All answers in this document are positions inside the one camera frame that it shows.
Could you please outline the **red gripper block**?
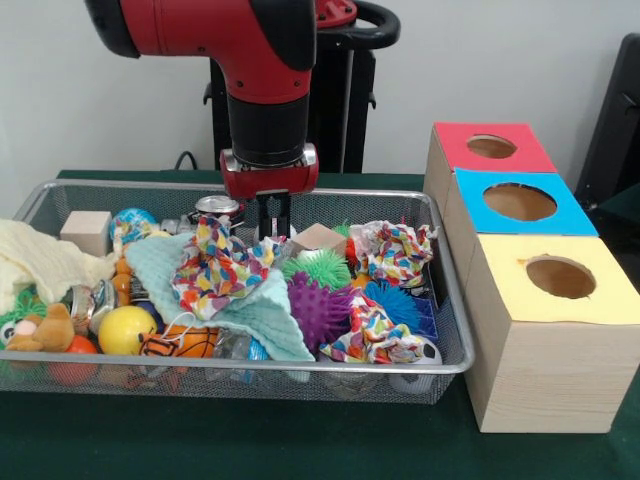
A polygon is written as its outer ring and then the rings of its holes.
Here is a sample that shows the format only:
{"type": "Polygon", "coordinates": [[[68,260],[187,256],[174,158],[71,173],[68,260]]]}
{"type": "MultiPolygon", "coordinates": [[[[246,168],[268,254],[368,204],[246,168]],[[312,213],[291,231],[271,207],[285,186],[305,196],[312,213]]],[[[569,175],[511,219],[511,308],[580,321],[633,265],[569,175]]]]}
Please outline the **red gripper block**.
{"type": "Polygon", "coordinates": [[[319,160],[316,148],[306,143],[302,157],[293,164],[276,167],[256,167],[243,164],[231,149],[220,153],[220,168],[227,194],[234,199],[251,200],[257,196],[258,240],[271,236],[271,217],[268,211],[267,194],[279,195],[279,235],[291,236],[291,196],[312,191],[319,175],[319,160]]]}

